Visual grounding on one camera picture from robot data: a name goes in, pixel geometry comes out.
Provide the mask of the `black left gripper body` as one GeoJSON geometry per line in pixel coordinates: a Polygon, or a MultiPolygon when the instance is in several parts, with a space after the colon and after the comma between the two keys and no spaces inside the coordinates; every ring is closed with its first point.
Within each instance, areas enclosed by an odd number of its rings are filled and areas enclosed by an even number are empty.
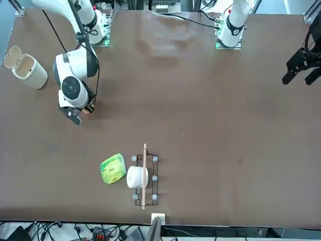
{"type": "Polygon", "coordinates": [[[311,23],[308,33],[305,38],[305,51],[307,54],[320,54],[320,19],[314,19],[311,23]],[[309,38],[312,37],[314,47],[309,48],[309,38]]]}

